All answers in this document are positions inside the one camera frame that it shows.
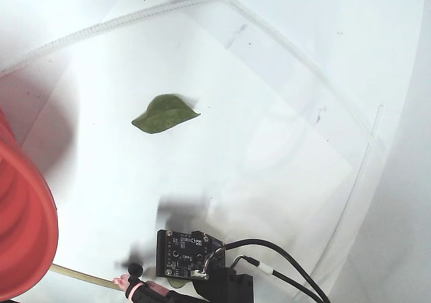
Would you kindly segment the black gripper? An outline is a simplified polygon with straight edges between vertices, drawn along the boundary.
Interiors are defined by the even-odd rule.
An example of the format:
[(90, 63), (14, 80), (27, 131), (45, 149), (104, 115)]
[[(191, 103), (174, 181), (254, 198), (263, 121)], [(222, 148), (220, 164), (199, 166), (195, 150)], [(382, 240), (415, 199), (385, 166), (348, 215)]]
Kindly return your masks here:
[[(122, 274), (113, 279), (133, 303), (149, 302), (147, 289), (155, 291), (170, 302), (197, 302), (194, 297), (179, 294), (153, 281), (144, 282), (129, 274)], [(208, 280), (193, 280), (195, 291), (211, 303), (253, 303), (253, 276), (237, 274), (234, 269), (224, 268), (213, 271)]]

